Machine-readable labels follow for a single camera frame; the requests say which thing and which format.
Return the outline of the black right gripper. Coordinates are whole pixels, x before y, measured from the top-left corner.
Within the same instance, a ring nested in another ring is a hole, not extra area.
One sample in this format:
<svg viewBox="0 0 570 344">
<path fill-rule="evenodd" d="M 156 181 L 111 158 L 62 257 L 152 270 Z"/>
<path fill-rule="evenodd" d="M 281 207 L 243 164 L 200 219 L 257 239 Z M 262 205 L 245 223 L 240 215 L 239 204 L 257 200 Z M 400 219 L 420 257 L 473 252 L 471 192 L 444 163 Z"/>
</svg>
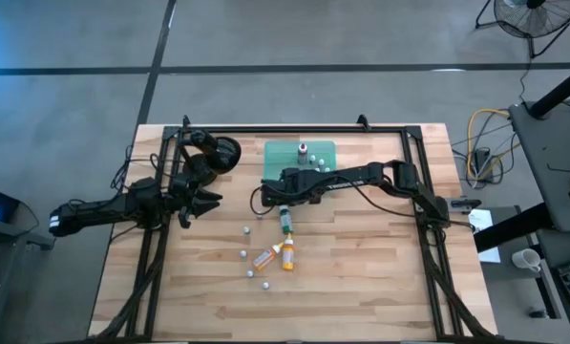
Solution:
<svg viewBox="0 0 570 344">
<path fill-rule="evenodd" d="M 284 183 L 285 204 L 303 204 L 314 197 L 312 189 L 319 179 L 319 173 L 313 169 L 286 168 L 281 172 L 280 181 Z M 279 190 L 279 181 L 262 179 L 262 187 L 274 191 Z M 261 192 L 263 204 L 278 204 L 278 195 L 267 191 Z"/>
</svg>

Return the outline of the green tray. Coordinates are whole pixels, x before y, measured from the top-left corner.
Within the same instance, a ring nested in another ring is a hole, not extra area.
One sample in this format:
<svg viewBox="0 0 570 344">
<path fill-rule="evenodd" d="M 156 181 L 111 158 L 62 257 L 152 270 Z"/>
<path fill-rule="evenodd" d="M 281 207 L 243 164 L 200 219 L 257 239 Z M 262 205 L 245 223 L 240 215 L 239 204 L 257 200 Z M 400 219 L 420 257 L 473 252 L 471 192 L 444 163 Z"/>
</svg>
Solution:
<svg viewBox="0 0 570 344">
<path fill-rule="evenodd" d="M 297 163 L 298 146 L 300 143 L 307 145 L 307 162 L 300 165 Z M 316 161 L 310 161 L 314 155 Z M 325 164 L 320 166 L 318 161 L 323 159 Z M 336 145 L 331 140 L 270 140 L 264 146 L 264 179 L 280 180 L 281 172 L 286 168 L 313 169 L 320 167 L 324 172 L 326 167 L 333 171 L 337 167 Z"/>
</svg>

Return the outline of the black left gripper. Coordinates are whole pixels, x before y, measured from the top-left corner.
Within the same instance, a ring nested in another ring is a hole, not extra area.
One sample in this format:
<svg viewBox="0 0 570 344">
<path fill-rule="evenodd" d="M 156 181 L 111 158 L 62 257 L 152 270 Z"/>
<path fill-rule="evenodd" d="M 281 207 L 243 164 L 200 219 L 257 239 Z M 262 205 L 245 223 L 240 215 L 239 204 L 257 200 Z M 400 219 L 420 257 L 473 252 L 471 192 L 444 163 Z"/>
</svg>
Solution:
<svg viewBox="0 0 570 344">
<path fill-rule="evenodd" d="M 222 195 L 200 187 L 199 181 L 190 174 L 179 173 L 172 181 L 170 194 L 173 197 L 173 209 L 179 212 L 179 224 L 182 228 L 191 226 L 190 217 L 197 218 L 204 213 L 220 206 L 217 202 Z"/>
</svg>

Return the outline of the white paper sheet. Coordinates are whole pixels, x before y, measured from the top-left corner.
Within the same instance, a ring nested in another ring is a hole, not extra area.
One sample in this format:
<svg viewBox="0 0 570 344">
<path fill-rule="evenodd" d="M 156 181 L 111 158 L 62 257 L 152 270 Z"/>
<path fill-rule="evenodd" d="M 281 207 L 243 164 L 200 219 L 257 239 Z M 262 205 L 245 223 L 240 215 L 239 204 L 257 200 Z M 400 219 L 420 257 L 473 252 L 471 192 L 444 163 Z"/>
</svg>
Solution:
<svg viewBox="0 0 570 344">
<path fill-rule="evenodd" d="M 474 227 L 473 234 L 476 235 L 480 231 L 493 225 L 492 214 L 490 210 L 473 209 L 468 215 L 469 223 Z M 497 247 L 478 253 L 481 263 L 500 264 L 500 255 Z"/>
</svg>

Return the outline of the black power strip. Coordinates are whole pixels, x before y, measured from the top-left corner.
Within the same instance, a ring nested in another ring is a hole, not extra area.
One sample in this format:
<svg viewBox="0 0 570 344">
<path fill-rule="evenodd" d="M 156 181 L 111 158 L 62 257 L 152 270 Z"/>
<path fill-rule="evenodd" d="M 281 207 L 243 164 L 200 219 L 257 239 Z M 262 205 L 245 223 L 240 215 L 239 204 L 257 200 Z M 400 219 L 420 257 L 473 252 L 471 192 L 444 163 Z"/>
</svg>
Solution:
<svg viewBox="0 0 570 344">
<path fill-rule="evenodd" d="M 473 153 L 473 164 L 477 169 L 483 166 L 491 158 L 491 149 L 488 147 L 477 148 Z"/>
</svg>

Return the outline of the black floor fan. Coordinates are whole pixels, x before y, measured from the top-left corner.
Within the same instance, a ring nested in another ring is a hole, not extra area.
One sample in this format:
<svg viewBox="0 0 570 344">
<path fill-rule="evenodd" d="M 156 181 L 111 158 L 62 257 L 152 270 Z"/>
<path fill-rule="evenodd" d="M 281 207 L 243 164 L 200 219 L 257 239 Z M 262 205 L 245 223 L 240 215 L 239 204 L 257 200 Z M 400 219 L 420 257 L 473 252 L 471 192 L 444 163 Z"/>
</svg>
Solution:
<svg viewBox="0 0 570 344">
<path fill-rule="evenodd" d="M 535 59 L 570 27 L 570 0 L 486 0 L 475 28 L 493 26 L 524 39 L 530 59 Z"/>
</svg>

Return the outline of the black pole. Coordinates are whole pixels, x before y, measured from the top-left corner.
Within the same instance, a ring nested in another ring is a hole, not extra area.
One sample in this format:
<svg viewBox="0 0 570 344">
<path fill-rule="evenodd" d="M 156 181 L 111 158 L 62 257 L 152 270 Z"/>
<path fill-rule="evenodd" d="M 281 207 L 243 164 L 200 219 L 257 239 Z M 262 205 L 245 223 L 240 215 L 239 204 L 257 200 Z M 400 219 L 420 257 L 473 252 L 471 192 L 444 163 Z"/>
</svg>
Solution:
<svg viewBox="0 0 570 344">
<path fill-rule="evenodd" d="M 527 110 L 528 114 L 535 119 L 544 120 L 557 105 L 570 97 L 570 76 L 563 80 L 547 95 L 534 102 Z"/>
</svg>

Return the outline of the white mug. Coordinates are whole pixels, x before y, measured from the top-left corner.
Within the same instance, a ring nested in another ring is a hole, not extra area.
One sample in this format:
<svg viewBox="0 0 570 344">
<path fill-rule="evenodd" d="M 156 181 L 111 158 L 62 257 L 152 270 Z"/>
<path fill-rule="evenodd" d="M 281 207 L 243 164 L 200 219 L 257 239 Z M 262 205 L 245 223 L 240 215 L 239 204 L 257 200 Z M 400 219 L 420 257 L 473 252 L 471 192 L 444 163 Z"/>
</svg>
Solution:
<svg viewBox="0 0 570 344">
<path fill-rule="evenodd" d="M 525 248 L 512 254 L 512 263 L 519 269 L 528 269 L 532 272 L 541 272 L 541 257 L 531 248 Z"/>
</svg>

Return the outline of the grey side desk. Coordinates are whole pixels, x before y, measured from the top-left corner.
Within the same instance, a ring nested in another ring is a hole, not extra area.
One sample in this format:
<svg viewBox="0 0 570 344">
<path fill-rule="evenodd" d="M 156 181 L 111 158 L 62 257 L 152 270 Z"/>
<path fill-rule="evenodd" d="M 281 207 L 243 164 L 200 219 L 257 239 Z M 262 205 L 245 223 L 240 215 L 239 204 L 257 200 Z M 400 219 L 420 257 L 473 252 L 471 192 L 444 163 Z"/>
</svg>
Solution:
<svg viewBox="0 0 570 344">
<path fill-rule="evenodd" d="M 527 110 L 509 108 L 513 126 L 555 227 L 570 232 L 570 107 L 558 106 L 544 120 Z"/>
</svg>

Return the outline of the black desk lamp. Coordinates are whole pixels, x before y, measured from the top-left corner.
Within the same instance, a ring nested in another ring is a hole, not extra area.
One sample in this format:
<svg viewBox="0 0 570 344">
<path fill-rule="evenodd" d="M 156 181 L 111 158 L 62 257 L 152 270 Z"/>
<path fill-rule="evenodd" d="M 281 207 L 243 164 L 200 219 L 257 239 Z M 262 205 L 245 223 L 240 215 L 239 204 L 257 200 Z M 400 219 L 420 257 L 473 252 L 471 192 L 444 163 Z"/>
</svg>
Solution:
<svg viewBox="0 0 570 344">
<path fill-rule="evenodd" d="M 184 157 L 178 179 L 185 183 L 207 186 L 231 171 L 242 155 L 241 145 L 229 137 L 214 137 L 204 130 L 193 130 L 184 134 L 178 142 L 178 149 Z"/>
</svg>

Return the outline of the yellow food coloring bottle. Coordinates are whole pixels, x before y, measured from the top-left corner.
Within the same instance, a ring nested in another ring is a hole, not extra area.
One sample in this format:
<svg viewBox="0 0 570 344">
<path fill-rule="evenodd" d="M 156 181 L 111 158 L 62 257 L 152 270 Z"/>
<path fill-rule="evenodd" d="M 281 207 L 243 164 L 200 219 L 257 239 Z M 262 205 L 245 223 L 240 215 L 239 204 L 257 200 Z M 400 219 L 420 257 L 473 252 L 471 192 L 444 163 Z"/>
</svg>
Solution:
<svg viewBox="0 0 570 344">
<path fill-rule="evenodd" d="M 253 267 L 256 270 L 262 270 L 270 262 L 272 262 L 281 252 L 284 243 L 276 244 L 263 251 L 253 260 Z"/>
<path fill-rule="evenodd" d="M 294 241 L 291 234 L 288 234 L 282 247 L 282 268 L 287 271 L 294 270 Z"/>
</svg>

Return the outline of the green food coloring bottle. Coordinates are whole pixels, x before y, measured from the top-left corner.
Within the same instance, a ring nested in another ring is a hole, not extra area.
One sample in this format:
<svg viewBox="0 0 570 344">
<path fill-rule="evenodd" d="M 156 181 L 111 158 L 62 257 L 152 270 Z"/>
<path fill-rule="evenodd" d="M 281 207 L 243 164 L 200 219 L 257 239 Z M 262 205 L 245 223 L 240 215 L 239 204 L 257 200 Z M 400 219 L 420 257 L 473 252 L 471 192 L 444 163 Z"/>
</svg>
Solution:
<svg viewBox="0 0 570 344">
<path fill-rule="evenodd" d="M 284 204 L 279 206 L 280 224 L 284 235 L 293 233 L 293 224 L 289 207 Z"/>
</svg>

